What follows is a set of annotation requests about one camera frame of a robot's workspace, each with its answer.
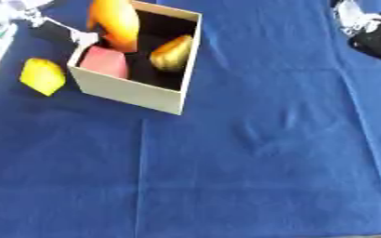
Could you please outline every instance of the pink cube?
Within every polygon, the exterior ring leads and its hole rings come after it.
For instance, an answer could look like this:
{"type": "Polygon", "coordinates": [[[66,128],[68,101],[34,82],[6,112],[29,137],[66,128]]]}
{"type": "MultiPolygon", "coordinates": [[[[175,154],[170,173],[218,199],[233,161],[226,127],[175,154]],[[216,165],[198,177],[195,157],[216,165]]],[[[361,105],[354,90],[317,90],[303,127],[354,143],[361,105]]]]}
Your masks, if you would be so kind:
{"type": "Polygon", "coordinates": [[[81,68],[92,72],[127,78],[125,55],[114,49],[92,46],[82,60],[81,68]]]}

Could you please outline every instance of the orange object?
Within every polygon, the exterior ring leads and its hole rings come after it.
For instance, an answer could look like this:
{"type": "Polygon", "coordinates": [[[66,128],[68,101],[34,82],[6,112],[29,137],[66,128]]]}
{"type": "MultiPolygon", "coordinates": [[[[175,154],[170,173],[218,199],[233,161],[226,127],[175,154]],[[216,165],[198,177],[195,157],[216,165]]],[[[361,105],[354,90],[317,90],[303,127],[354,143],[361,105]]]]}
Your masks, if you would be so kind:
{"type": "Polygon", "coordinates": [[[130,0],[93,0],[86,27],[91,30],[97,23],[107,31],[104,38],[116,49],[138,50],[139,19],[130,0]]]}

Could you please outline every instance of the yellow block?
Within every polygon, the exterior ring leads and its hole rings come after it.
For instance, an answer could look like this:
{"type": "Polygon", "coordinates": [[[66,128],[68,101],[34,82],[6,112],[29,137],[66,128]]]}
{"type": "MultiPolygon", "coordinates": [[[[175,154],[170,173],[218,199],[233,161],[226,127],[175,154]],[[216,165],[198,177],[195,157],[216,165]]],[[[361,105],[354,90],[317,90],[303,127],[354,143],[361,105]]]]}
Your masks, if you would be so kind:
{"type": "Polygon", "coordinates": [[[20,81],[26,86],[50,96],[65,85],[66,78],[56,63],[47,59],[31,58],[24,64],[20,81]]]}

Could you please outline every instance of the cardboard box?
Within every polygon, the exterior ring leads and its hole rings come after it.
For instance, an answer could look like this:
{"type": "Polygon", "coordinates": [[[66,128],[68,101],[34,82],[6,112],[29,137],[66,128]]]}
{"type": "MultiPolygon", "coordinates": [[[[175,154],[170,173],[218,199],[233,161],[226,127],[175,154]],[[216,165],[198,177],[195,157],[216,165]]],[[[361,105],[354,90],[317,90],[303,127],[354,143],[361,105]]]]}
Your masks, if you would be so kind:
{"type": "Polygon", "coordinates": [[[81,90],[90,95],[118,100],[162,112],[181,114],[201,40],[202,14],[133,1],[140,17],[138,53],[126,54],[129,79],[114,78],[79,68],[86,48],[73,52],[68,67],[81,90]],[[151,66],[150,53],[182,34],[193,36],[183,72],[161,73],[151,66]]]}

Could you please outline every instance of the blue tablecloth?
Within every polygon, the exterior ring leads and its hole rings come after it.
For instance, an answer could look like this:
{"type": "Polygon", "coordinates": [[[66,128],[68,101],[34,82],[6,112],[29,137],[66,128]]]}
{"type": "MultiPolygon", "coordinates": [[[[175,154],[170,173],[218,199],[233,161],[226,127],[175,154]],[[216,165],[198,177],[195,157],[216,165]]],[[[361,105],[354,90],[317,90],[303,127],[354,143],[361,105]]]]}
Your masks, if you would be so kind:
{"type": "MultiPolygon", "coordinates": [[[[381,61],[323,0],[159,0],[204,13],[182,116],[22,85],[67,48],[21,25],[0,66],[0,238],[381,233],[381,61]]],[[[381,11],[381,0],[361,1],[381,11]]],[[[88,2],[48,16],[85,29],[88,2]]]]}

